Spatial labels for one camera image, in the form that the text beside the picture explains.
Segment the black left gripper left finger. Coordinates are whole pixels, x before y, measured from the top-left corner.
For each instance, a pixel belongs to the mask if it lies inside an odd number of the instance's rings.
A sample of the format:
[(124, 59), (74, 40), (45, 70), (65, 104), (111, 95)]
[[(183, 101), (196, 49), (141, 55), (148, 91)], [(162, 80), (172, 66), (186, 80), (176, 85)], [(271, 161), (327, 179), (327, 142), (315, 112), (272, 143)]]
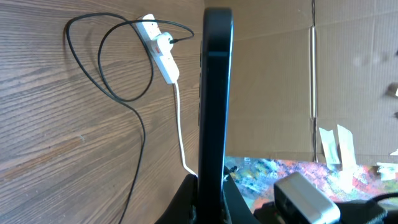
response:
[(193, 224), (197, 221), (198, 178), (188, 174), (155, 224)]

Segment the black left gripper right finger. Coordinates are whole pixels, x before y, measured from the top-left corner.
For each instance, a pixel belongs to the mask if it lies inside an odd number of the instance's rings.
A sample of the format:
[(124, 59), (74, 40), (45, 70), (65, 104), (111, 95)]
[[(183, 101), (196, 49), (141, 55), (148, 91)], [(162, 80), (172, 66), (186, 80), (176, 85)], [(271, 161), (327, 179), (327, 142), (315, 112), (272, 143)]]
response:
[(232, 224), (260, 224), (246, 205), (239, 189), (237, 188), (229, 169), (223, 170), (224, 203), (228, 209), (228, 223)]

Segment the black smartphone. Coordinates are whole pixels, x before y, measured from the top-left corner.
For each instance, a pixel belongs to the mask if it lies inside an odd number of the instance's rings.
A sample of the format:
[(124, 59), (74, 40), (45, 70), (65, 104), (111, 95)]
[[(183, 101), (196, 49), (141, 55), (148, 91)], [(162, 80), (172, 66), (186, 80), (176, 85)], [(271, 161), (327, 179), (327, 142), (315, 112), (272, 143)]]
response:
[(233, 30), (230, 8), (205, 9), (201, 42), (198, 223), (223, 222), (223, 170)]

